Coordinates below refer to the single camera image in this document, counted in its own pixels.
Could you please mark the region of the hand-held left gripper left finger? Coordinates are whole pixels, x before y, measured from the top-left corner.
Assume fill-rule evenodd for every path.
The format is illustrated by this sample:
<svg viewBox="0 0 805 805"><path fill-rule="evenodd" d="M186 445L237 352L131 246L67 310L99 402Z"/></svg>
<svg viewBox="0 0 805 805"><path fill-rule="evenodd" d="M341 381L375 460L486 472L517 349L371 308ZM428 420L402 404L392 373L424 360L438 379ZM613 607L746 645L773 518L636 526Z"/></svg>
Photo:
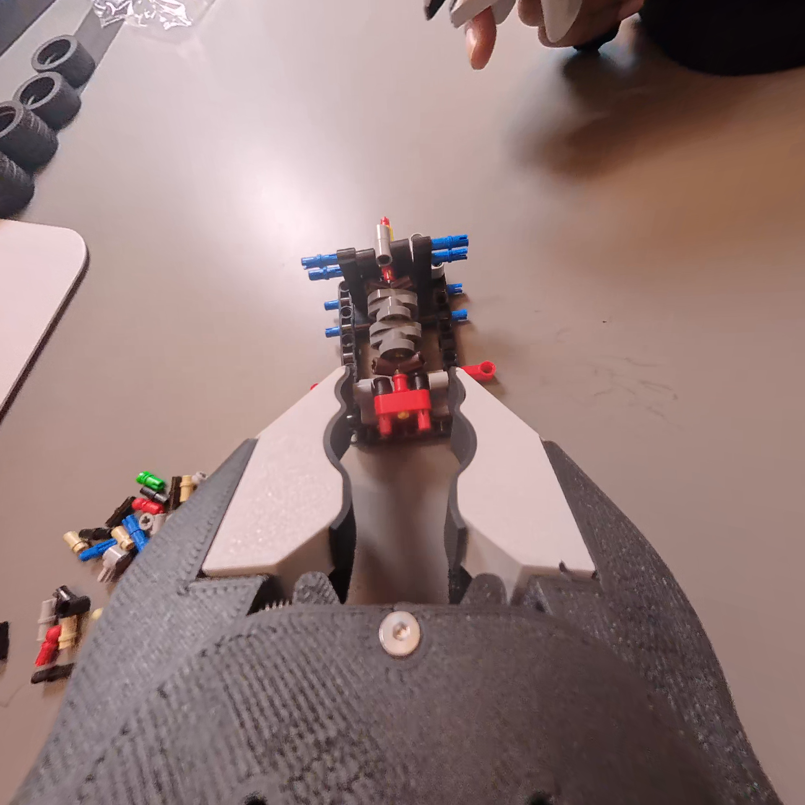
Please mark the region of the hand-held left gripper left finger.
<svg viewBox="0 0 805 805"><path fill-rule="evenodd" d="M257 437L203 563L212 578L270 576L289 595L324 573L344 601L353 574L352 375L332 371Z"/></svg>

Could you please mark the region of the black lego chassis assembly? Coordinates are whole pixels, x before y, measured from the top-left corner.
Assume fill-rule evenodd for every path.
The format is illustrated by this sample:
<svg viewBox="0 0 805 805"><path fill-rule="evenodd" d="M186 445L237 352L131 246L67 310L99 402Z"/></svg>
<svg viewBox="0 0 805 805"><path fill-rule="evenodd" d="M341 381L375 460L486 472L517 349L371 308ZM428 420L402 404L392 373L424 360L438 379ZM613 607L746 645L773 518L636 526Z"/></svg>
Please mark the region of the black lego chassis assembly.
<svg viewBox="0 0 805 805"><path fill-rule="evenodd" d="M466 260L468 246L466 234L390 242L379 222L371 247L301 259L311 281L338 281L336 299L325 306L337 322L325 334L352 375L351 443L448 438L450 370L478 382L495 378L491 361L460 364L456 327L468 312L453 306L464 289L448 282L445 269Z"/></svg>

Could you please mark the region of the person's right hand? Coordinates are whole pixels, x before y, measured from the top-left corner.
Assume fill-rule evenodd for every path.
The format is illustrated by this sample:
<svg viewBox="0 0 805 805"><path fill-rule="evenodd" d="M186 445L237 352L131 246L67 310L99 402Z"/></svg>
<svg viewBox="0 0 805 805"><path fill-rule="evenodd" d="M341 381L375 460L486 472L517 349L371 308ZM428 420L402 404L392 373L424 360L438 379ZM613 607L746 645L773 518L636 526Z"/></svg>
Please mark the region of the person's right hand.
<svg viewBox="0 0 805 805"><path fill-rule="evenodd" d="M576 19L563 37L548 35L542 3L520 1L517 5L520 21L538 31L538 39L545 47L563 48L584 45L610 32L618 23L637 14L643 1L583 1ZM497 37L497 24L493 11L488 8L465 25L465 44L468 59L474 70L488 65Z"/></svg>

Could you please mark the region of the white book stand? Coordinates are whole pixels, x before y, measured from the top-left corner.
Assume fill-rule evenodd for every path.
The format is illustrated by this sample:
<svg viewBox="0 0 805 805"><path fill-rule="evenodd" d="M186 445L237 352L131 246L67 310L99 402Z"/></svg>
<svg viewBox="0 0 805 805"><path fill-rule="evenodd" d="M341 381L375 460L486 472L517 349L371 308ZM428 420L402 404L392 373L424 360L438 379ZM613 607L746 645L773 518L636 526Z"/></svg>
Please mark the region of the white book stand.
<svg viewBox="0 0 805 805"><path fill-rule="evenodd" d="M88 268L82 236L63 227L1 222L1 417Z"/></svg>

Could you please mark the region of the black rubber lego tyre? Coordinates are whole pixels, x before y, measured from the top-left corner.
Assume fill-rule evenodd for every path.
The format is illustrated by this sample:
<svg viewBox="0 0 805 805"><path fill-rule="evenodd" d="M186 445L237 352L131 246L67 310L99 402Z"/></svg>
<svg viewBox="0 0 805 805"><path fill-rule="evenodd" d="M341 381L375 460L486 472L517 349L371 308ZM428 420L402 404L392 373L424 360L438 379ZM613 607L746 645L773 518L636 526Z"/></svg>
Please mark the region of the black rubber lego tyre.
<svg viewBox="0 0 805 805"><path fill-rule="evenodd" d="M56 72L34 75L17 88L13 99L55 131L69 125L81 108L78 90Z"/></svg>
<svg viewBox="0 0 805 805"><path fill-rule="evenodd" d="M41 44L32 54L37 73L58 73L74 87L84 86L96 69L95 58L75 35L61 35Z"/></svg>
<svg viewBox="0 0 805 805"><path fill-rule="evenodd" d="M1 153L1 218L15 216L31 202L34 179L11 158Z"/></svg>
<svg viewBox="0 0 805 805"><path fill-rule="evenodd" d="M45 166L58 148L50 127L19 101L1 104L1 152L26 170Z"/></svg>

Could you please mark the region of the clear plastic bag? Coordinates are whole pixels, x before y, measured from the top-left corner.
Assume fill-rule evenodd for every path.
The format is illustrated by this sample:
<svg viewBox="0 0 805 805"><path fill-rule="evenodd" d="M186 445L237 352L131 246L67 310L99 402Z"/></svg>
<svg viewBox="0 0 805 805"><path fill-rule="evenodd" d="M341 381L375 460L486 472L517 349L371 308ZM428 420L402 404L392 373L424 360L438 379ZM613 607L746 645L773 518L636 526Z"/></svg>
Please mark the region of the clear plastic bag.
<svg viewBox="0 0 805 805"><path fill-rule="evenodd" d="M215 1L92 1L100 25L125 23L151 31L195 26Z"/></svg>

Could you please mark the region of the pile of loose lego pieces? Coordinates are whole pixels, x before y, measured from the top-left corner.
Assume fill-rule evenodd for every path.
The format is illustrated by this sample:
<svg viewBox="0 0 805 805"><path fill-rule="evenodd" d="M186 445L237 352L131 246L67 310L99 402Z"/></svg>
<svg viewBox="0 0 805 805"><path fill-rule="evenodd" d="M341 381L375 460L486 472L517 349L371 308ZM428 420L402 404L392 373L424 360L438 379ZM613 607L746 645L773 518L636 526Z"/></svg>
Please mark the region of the pile of loose lego pieces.
<svg viewBox="0 0 805 805"><path fill-rule="evenodd" d="M82 564L97 565L98 583L111 588L207 478L207 473L198 471L164 481L141 472L136 478L138 494L125 498L104 525L70 530L64 542ZM37 620L32 686L53 685L71 676L86 632L101 613L90 596L67 585L56 587L44 599Z"/></svg>

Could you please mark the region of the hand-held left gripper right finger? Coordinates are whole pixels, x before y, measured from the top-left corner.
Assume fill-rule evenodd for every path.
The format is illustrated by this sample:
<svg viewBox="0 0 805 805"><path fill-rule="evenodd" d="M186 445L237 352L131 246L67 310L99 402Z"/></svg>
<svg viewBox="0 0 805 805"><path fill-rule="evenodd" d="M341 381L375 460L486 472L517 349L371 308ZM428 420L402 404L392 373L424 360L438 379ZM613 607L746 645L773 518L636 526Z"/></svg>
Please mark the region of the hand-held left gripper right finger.
<svg viewBox="0 0 805 805"><path fill-rule="evenodd" d="M506 599L533 576L592 579L597 568L538 432L460 368L449 372L457 473L447 508L448 595L489 574Z"/></svg>

